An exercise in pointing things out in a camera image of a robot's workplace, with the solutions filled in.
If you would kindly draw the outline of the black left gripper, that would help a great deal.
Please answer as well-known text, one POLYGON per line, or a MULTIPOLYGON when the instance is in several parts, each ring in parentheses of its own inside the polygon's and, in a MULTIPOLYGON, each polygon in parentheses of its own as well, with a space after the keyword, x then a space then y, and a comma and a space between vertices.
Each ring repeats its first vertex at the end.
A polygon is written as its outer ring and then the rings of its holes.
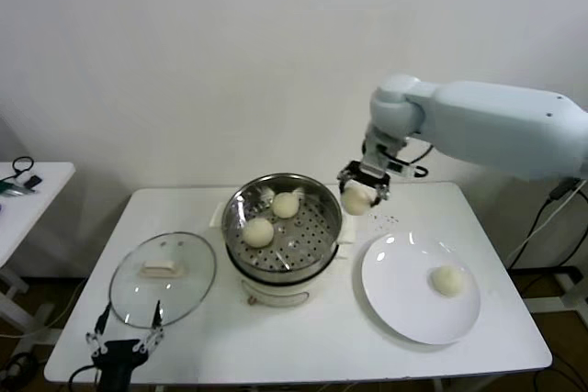
POLYGON ((161 301, 153 313, 150 332, 141 340, 104 341, 104 331, 110 312, 110 304, 98 316, 95 327, 85 335, 93 356, 93 363, 100 372, 97 390, 100 392, 126 392, 135 368, 147 362, 151 353, 164 338, 161 301))

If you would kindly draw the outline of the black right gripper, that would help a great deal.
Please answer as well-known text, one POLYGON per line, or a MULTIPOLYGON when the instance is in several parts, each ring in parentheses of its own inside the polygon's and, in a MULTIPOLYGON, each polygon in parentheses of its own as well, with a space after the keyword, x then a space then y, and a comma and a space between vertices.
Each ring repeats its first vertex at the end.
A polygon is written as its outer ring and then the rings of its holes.
POLYGON ((349 181, 356 181, 362 185, 374 185, 374 198, 371 206, 375 207, 382 201, 386 201, 390 194, 390 177, 384 173, 382 176, 376 176, 372 173, 364 171, 361 167, 361 162, 351 161, 344 167, 344 169, 337 175, 339 193, 342 195, 345 191, 345 186, 349 181))

